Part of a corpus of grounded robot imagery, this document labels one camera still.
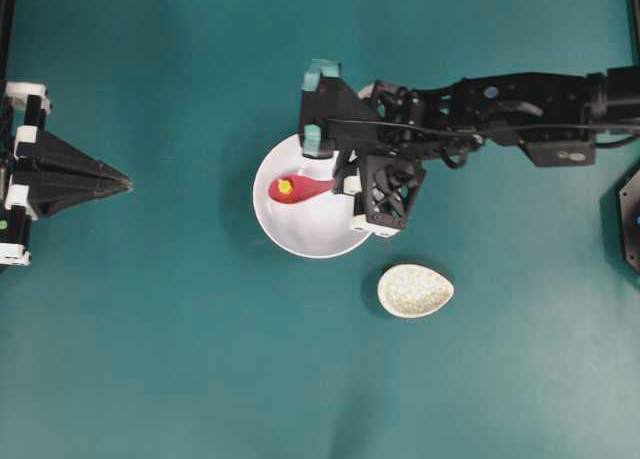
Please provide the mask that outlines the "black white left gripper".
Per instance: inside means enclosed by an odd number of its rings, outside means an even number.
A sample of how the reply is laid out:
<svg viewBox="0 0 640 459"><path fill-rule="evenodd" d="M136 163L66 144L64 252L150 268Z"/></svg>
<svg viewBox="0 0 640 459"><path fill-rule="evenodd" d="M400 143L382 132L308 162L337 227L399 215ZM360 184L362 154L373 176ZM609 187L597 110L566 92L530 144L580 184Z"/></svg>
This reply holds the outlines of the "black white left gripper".
<svg viewBox="0 0 640 459"><path fill-rule="evenodd" d="M44 130L51 103L40 84L7 82L1 94L1 264L28 266L33 222L64 209L133 190L131 180ZM96 187L48 185L51 173L109 179Z"/></svg>

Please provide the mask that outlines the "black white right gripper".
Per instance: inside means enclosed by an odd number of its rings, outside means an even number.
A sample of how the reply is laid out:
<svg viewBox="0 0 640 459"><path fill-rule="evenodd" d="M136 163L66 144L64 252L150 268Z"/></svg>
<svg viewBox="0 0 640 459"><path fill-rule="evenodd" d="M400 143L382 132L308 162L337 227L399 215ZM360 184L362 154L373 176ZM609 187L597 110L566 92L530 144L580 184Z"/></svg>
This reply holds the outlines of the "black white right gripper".
<svg viewBox="0 0 640 459"><path fill-rule="evenodd" d="M420 161L396 156L357 156L340 150L333 174L333 193L353 197L349 228L382 238L403 231L425 179Z"/></svg>

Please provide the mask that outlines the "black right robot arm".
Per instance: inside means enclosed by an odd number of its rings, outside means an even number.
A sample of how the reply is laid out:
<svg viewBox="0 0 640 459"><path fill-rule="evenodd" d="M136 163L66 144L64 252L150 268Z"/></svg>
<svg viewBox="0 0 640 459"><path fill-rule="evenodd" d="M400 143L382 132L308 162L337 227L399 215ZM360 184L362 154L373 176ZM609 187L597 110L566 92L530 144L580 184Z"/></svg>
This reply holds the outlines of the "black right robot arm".
<svg viewBox="0 0 640 459"><path fill-rule="evenodd" d="M342 84L335 91L324 123L338 155L333 191L353 197L353 229L381 237L405 229L426 161L460 169L493 142L539 168L581 167L639 138L636 67L462 79L431 90L378 81L364 99L347 97Z"/></svg>

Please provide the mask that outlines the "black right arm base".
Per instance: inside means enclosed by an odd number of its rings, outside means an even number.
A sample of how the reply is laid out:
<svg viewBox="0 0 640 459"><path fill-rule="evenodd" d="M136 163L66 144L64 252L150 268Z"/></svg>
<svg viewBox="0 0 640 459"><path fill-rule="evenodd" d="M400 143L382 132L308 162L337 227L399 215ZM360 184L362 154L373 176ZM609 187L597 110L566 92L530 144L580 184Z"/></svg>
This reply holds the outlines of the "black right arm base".
<svg viewBox="0 0 640 459"><path fill-rule="evenodd" d="M639 281L639 162L619 176L600 199L606 259L632 282Z"/></svg>

